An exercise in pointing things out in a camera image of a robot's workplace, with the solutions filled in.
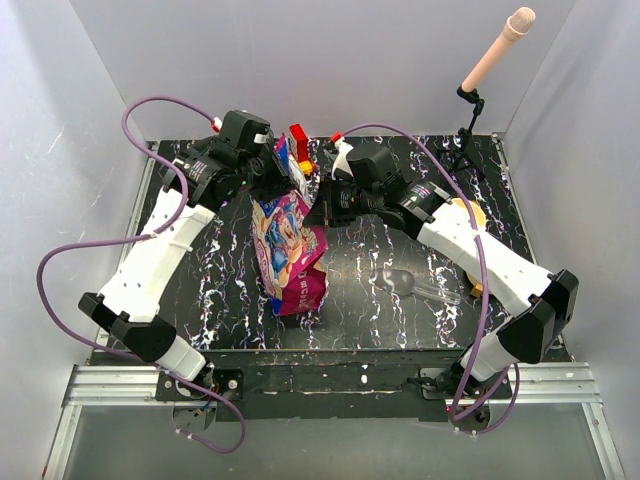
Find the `pink blue pet food bag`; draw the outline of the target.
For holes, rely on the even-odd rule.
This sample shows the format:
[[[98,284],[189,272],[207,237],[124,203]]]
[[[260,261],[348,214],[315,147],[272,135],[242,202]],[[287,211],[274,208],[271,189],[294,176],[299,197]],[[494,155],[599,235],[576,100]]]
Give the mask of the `pink blue pet food bag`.
[[[294,188],[276,200],[255,201],[251,229],[263,286],[280,317],[320,307],[327,290],[321,258],[328,244],[321,227],[303,225],[311,209],[308,182],[286,136],[276,142],[275,153],[293,176]]]

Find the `clear plastic scoop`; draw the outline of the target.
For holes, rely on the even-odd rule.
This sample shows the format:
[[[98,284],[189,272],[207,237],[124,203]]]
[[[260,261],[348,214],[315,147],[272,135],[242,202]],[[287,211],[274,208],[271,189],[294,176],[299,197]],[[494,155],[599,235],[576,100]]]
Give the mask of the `clear plastic scoop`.
[[[370,275],[370,283],[402,297],[417,296],[453,305],[461,303],[458,293],[419,282],[411,272],[403,269],[377,268]]]

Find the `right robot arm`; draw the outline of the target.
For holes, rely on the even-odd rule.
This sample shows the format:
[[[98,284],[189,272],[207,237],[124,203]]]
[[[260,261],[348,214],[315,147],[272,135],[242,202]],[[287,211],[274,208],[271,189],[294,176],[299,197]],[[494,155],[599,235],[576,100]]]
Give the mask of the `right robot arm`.
[[[386,147],[339,141],[333,152],[332,170],[319,184],[305,225],[337,228],[374,214],[475,279],[486,277],[489,293],[510,316],[442,372],[437,389],[475,397],[510,365],[539,363],[573,315],[577,277],[566,269],[553,274],[516,254],[442,185],[408,181]]]

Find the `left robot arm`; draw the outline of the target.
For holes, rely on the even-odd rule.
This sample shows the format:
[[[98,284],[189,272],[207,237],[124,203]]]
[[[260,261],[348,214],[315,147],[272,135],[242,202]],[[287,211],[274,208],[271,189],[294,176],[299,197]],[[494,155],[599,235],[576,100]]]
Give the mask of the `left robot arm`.
[[[159,303],[193,241],[225,203],[241,192],[256,200],[278,199],[293,180],[271,136],[254,135],[235,146],[221,135],[195,142],[168,163],[154,209],[114,276],[78,307],[140,360],[178,376],[193,400],[213,386],[205,357],[159,316]]]

